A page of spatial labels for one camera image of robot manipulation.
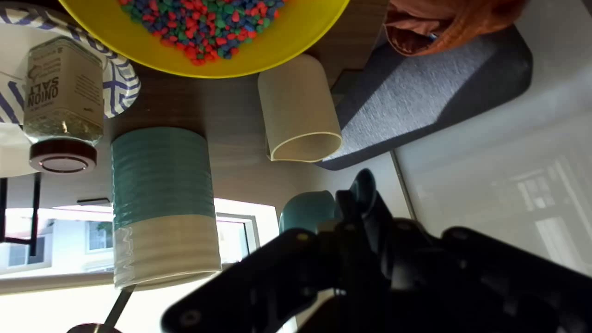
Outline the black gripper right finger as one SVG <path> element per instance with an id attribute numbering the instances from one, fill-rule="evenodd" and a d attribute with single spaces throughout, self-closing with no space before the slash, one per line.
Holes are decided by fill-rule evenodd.
<path id="1" fill-rule="evenodd" d="M 396 219 L 381 243 L 393 291 L 418 293 L 467 333 L 592 333 L 592 280 L 470 228 Z"/>

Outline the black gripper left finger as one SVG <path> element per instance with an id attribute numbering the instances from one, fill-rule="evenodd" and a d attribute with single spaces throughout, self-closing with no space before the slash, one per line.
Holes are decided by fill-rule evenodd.
<path id="1" fill-rule="evenodd" d="M 163 333 L 276 333 L 339 284 L 328 236 L 289 230 L 172 304 Z"/>

